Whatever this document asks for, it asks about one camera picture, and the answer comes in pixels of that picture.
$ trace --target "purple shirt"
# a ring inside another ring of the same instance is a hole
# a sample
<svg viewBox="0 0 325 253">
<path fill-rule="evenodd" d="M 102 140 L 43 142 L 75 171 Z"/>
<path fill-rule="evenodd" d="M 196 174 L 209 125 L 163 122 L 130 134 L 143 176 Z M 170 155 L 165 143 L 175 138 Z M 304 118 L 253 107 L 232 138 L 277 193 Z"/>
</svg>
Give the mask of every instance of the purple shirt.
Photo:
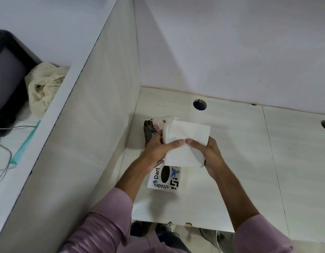
<svg viewBox="0 0 325 253">
<path fill-rule="evenodd" d="M 68 238 L 61 252 L 185 253 L 160 242 L 155 231 L 142 238 L 130 236 L 132 208 L 130 197 L 112 188 Z M 249 218 L 237 229 L 234 245 L 237 253 L 288 253 L 293 249 L 290 239 L 262 215 Z"/>
</svg>

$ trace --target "jeans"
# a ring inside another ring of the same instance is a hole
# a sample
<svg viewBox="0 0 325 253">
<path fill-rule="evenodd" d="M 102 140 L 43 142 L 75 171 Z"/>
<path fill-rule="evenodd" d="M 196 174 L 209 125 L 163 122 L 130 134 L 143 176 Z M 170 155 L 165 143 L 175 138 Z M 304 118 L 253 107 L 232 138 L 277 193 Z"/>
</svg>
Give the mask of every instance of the jeans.
<svg viewBox="0 0 325 253">
<path fill-rule="evenodd" d="M 155 230 L 157 237 L 160 242 L 164 242 L 167 246 L 174 249 L 181 249 L 188 253 L 191 253 L 182 240 L 177 237 L 173 232 L 171 232 L 167 227 L 163 225 L 158 225 Z M 139 222 L 134 222 L 131 224 L 131 236 L 143 237 L 143 228 Z"/>
</svg>

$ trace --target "shirt sleeve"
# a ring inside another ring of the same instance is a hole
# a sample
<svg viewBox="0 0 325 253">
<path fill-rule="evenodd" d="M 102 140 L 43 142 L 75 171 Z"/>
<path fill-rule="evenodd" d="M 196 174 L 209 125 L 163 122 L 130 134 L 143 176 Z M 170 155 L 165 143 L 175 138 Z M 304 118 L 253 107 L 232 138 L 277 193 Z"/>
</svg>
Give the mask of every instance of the shirt sleeve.
<svg viewBox="0 0 325 253">
<path fill-rule="evenodd" d="M 128 243 L 133 203 L 118 188 L 112 188 L 91 210 L 84 223 L 65 242 L 62 253 L 115 253 Z"/>
<path fill-rule="evenodd" d="M 293 252 L 290 239 L 262 215 L 249 218 L 237 229 L 234 246 L 236 253 Z"/>
</svg>

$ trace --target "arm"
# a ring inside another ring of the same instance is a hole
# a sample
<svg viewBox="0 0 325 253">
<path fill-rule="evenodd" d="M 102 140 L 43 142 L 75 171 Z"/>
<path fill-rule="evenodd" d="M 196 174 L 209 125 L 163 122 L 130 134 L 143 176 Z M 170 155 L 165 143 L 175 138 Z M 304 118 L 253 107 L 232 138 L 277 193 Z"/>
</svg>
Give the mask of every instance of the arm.
<svg viewBox="0 0 325 253">
<path fill-rule="evenodd" d="M 192 139 L 186 143 L 202 152 L 206 169 L 219 187 L 235 230 L 236 252 L 291 252 L 289 238 L 260 215 L 222 158 L 216 141 L 209 137 L 207 146 Z"/>
<path fill-rule="evenodd" d="M 91 210 L 64 244 L 61 253 L 115 253 L 128 243 L 133 202 L 145 176 L 169 150 L 184 144 L 177 140 L 161 144 L 162 131 L 154 135 L 145 151 L 125 171 L 119 182 Z"/>
</svg>

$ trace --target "wall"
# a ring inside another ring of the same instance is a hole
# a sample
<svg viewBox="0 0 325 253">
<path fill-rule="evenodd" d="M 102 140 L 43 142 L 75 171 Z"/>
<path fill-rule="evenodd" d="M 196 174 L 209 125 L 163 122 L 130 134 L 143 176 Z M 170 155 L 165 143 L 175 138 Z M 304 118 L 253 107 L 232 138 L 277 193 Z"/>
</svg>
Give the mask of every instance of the wall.
<svg viewBox="0 0 325 253">
<path fill-rule="evenodd" d="M 135 0 L 141 84 L 325 113 L 325 0 Z"/>
<path fill-rule="evenodd" d="M 71 66 L 107 0 L 0 0 L 0 29 L 39 59 Z"/>
<path fill-rule="evenodd" d="M 139 90 L 133 0 L 117 0 L 0 234 L 0 252 L 57 252 L 103 173 L 114 186 Z"/>
</svg>

